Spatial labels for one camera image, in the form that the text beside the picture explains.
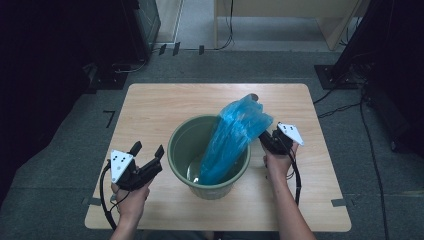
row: gray carpet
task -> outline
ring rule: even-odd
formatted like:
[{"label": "gray carpet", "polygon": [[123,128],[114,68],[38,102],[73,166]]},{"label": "gray carpet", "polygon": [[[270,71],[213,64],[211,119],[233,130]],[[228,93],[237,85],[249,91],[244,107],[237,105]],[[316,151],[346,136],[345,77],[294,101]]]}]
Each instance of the gray carpet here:
[{"label": "gray carpet", "polygon": [[[21,167],[1,208],[0,239],[106,239],[110,230],[84,226],[127,88],[132,83],[305,83],[314,100],[323,96],[315,64],[334,64],[339,53],[205,52],[155,53],[129,74],[124,90],[83,95],[51,144]],[[360,90],[336,90],[316,105],[317,114],[359,102]],[[107,128],[110,114],[117,111]],[[375,147],[391,239],[424,238],[424,160],[390,150],[384,125],[372,108],[364,116]],[[352,229],[316,233],[318,239],[383,239],[380,194],[359,107],[320,119],[346,199]]]}]

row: green bucket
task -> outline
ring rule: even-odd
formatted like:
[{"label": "green bucket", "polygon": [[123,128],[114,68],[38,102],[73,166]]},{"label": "green bucket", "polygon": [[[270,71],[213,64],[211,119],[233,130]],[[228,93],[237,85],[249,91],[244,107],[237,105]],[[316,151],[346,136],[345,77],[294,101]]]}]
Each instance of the green bucket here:
[{"label": "green bucket", "polygon": [[218,117],[200,115],[182,123],[172,134],[168,144],[168,161],[174,174],[198,197],[208,200],[227,195],[234,182],[246,171],[250,160],[250,146],[243,151],[229,173],[216,185],[196,183],[200,161],[212,137]]}]

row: forearm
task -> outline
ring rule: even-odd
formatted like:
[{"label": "forearm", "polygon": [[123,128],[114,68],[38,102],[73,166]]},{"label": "forearm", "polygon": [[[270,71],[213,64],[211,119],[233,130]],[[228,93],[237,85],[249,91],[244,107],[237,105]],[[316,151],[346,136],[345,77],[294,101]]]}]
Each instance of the forearm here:
[{"label": "forearm", "polygon": [[111,240],[133,240],[137,231],[138,221],[120,217],[118,226],[113,232]]},{"label": "forearm", "polygon": [[280,239],[315,239],[293,199],[285,178],[273,180],[273,193]]}]

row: human hand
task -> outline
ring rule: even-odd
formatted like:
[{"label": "human hand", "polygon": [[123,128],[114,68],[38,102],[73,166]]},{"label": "human hand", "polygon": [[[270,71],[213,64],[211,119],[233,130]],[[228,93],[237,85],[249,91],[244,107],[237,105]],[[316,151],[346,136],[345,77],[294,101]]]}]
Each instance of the human hand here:
[{"label": "human hand", "polygon": [[128,192],[119,189],[119,186],[112,183],[112,191],[116,194],[120,218],[119,221],[125,221],[126,224],[138,225],[144,212],[144,204],[149,196],[149,186],[153,179],[145,184],[142,188]]},{"label": "human hand", "polygon": [[[293,146],[290,152],[293,158],[296,156],[296,151],[298,147],[299,144],[293,142]],[[263,157],[263,160],[265,166],[268,169],[268,175],[271,182],[274,182],[277,179],[286,179],[287,173],[291,166],[291,159],[289,155],[272,154],[263,145],[262,149],[265,151],[265,156]]]}]

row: human arm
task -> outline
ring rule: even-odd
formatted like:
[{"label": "human arm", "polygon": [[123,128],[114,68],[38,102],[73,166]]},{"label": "human arm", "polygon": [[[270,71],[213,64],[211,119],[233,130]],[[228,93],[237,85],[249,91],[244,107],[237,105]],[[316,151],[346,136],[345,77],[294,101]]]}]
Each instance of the human arm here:
[{"label": "human arm", "polygon": [[[293,143],[290,153],[293,157],[295,157],[298,146],[297,143]],[[290,157],[274,155],[265,147],[263,149],[266,154],[264,162],[268,169],[268,179],[271,181],[275,199],[280,239],[315,239],[287,184],[286,176],[291,165]]]},{"label": "human arm", "polygon": [[138,222],[143,216],[144,204],[149,196],[149,185],[153,179],[142,188],[128,192],[116,184],[112,184],[112,191],[116,194],[119,207],[119,222],[111,236],[111,240],[132,240],[137,230]]}]

